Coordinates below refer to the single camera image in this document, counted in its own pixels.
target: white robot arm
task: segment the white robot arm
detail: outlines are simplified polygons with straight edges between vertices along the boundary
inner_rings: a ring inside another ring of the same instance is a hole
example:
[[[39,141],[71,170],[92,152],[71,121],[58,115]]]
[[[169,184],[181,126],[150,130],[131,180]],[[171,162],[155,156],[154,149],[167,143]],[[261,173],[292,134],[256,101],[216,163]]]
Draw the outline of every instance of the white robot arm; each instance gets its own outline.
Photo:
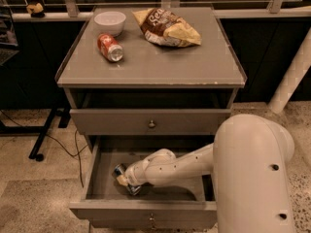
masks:
[[[293,154],[294,141],[284,127],[239,115],[221,125],[214,144],[179,158],[170,150],[156,151],[131,164],[119,181],[133,188],[211,174],[220,233],[294,233],[285,168]]]

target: wire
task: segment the wire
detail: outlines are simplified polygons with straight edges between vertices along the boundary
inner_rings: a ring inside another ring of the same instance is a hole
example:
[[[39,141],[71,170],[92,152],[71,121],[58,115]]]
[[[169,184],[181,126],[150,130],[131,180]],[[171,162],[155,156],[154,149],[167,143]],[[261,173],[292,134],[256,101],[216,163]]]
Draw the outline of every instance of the wire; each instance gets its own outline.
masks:
[[[19,127],[22,127],[22,128],[25,128],[27,129],[27,127],[19,124],[18,122],[14,121],[13,119],[11,119],[7,114],[5,114],[2,110],[0,110],[0,112],[8,119],[10,120],[11,122],[13,122],[14,124],[16,124],[17,126]],[[83,150],[86,149],[87,145],[85,145],[83,148],[81,148],[79,150],[78,148],[78,142],[77,142],[77,133],[78,133],[78,130],[76,130],[75,132],[75,145],[76,145],[76,150],[77,150],[77,153],[76,154],[72,154],[67,148],[65,148],[55,137],[49,135],[49,134],[46,134],[47,137],[55,140],[66,152],[69,156],[71,156],[72,158],[75,158],[78,156],[78,160],[79,160],[79,176],[80,176],[80,182],[81,182],[81,186],[82,187],[85,187],[84,186],[84,182],[83,182],[83,179],[82,179],[82,163],[81,163],[81,157],[80,157],[80,154]]]

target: crumpled bag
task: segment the crumpled bag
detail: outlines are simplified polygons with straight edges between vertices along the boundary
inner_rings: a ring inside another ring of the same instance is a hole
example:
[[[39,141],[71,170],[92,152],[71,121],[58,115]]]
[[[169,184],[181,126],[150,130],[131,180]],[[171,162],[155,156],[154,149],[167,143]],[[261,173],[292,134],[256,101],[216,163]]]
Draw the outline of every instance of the crumpled bag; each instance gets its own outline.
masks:
[[[201,36],[182,17],[162,8],[133,12],[147,41],[160,46],[201,45]]]

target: white bowl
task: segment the white bowl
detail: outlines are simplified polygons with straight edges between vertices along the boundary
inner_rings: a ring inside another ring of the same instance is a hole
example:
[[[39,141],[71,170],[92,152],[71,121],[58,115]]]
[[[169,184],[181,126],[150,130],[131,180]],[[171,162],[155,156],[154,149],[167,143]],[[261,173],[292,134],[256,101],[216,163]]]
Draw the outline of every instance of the white bowl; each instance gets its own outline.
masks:
[[[121,12],[104,12],[94,18],[97,33],[107,33],[112,36],[122,33],[125,20],[126,15]]]

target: concrete floor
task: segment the concrete floor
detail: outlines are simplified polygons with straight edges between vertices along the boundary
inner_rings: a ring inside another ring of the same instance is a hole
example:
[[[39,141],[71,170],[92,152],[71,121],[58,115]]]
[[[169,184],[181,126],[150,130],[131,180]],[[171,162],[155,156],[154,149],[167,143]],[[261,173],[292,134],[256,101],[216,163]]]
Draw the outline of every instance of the concrete floor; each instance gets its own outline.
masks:
[[[288,164],[288,178],[297,233],[311,232],[311,102],[290,102],[276,115],[265,103],[234,104],[233,114],[259,115],[285,126],[294,137],[295,154]],[[49,111],[6,111],[21,125],[42,125]],[[0,115],[8,126],[14,124]],[[48,134],[76,153],[76,127],[58,128],[55,117]],[[35,136],[0,137],[0,232],[149,232],[149,230],[94,229],[88,221],[77,219],[68,209],[69,201],[78,201],[82,192],[78,158],[71,157],[55,140],[46,137],[40,148],[42,162],[28,158]],[[86,145],[78,134],[79,149]],[[83,177],[90,161],[90,151],[82,154]],[[198,232],[174,229],[165,232]],[[217,232],[217,225],[204,232]]]

